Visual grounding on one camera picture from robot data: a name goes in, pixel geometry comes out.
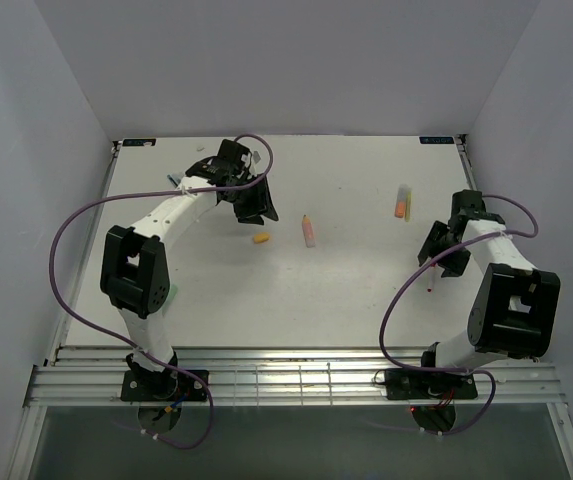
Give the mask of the thin red-tipped pen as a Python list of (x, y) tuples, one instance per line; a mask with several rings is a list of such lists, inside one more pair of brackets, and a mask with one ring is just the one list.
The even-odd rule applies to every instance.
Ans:
[(429, 278), (428, 278), (428, 285), (427, 285), (427, 292), (431, 293), (434, 291), (435, 287), (435, 280), (436, 280), (436, 265), (431, 265), (429, 269)]

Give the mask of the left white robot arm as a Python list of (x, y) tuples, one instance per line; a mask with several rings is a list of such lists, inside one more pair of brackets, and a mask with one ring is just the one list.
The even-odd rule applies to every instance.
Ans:
[(214, 156), (189, 167), (172, 195), (133, 224), (109, 229), (100, 289), (119, 312), (134, 343), (129, 365), (145, 373), (144, 388), (156, 399), (171, 397), (178, 376), (168, 366), (175, 353), (167, 338), (164, 305), (170, 296), (168, 253), (194, 223), (226, 202), (240, 223), (276, 221), (267, 173), (258, 173), (246, 152), (233, 160)]

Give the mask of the thin yellow pen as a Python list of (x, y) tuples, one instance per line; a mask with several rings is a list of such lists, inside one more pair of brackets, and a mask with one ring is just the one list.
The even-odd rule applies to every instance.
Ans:
[(406, 202), (405, 202), (405, 222), (410, 222), (411, 219), (411, 205), (412, 205), (412, 189), (408, 189), (406, 192)]

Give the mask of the yellow-orange pen cap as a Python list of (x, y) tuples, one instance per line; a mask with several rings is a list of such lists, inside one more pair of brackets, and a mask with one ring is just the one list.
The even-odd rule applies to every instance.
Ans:
[(252, 241), (254, 244), (266, 243), (271, 239), (271, 235), (266, 232), (258, 233), (253, 236)]

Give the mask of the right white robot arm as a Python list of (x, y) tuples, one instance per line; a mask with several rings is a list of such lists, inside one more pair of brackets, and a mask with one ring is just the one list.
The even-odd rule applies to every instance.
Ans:
[(474, 260), (483, 278), (464, 331), (422, 354), (417, 382), (430, 397), (440, 397), (453, 386), (450, 368), (469, 373), (504, 358), (541, 357), (549, 348), (560, 278), (521, 254), (501, 216), (464, 208), (452, 213), (446, 224), (437, 221), (418, 254), (419, 263), (486, 234), (494, 236), (436, 262), (444, 277), (459, 277)]

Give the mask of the pink pencil-shaped pen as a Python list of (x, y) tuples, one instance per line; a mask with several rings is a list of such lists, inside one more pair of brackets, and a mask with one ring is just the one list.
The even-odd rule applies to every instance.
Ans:
[(304, 235), (305, 245), (307, 248), (313, 248), (316, 246), (315, 243), (315, 235), (313, 231), (313, 226), (310, 218), (307, 215), (304, 215), (302, 218), (302, 232)]

